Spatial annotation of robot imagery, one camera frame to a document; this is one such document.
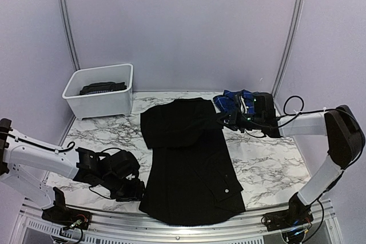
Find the black long sleeve shirt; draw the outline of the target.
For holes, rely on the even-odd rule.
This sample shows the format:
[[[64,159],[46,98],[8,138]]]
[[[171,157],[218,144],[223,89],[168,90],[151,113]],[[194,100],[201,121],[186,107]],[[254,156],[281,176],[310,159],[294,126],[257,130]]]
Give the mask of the black long sleeve shirt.
[[[210,100],[176,99],[140,115],[152,151],[139,210],[169,225],[224,222],[245,211],[216,110]]]

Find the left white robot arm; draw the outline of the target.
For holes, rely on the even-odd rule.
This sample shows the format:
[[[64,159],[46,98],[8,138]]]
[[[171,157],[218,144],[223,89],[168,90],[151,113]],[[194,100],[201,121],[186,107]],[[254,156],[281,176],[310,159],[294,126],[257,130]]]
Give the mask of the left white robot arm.
[[[24,170],[34,167],[59,174],[75,182],[98,185],[110,192],[110,199],[118,202],[142,199],[145,184],[139,179],[140,164],[126,150],[109,154],[76,147],[51,145],[21,134],[11,126],[11,120],[1,119],[1,182],[23,194],[60,224],[72,219],[63,192],[43,184]]]

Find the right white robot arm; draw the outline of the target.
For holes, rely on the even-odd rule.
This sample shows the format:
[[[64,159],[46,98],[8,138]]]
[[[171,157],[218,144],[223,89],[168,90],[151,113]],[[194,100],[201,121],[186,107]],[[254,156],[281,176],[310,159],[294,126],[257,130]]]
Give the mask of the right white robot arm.
[[[284,211],[283,220],[289,226],[305,217],[304,206],[310,206],[337,184],[365,146],[363,130],[347,105],[282,116],[275,111],[248,114],[235,110],[220,114],[217,120],[233,131],[258,130],[269,138],[294,139],[311,178]]]

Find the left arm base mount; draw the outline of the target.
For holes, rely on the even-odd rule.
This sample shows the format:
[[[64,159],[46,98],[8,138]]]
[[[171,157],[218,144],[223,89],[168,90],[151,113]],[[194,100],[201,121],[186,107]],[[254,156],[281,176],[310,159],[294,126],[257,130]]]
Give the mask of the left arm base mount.
[[[75,222],[81,221],[79,227],[82,230],[87,230],[92,214],[89,211],[67,207],[65,195],[57,187],[53,187],[53,192],[53,203],[47,209],[42,210],[42,219],[66,227],[70,227]]]

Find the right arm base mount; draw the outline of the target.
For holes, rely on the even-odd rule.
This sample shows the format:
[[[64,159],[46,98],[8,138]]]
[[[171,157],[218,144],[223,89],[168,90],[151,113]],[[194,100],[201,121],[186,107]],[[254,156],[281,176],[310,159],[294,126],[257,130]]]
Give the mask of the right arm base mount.
[[[312,221],[311,205],[303,204],[298,193],[290,198],[287,209],[266,213],[261,220],[268,231],[300,226]]]

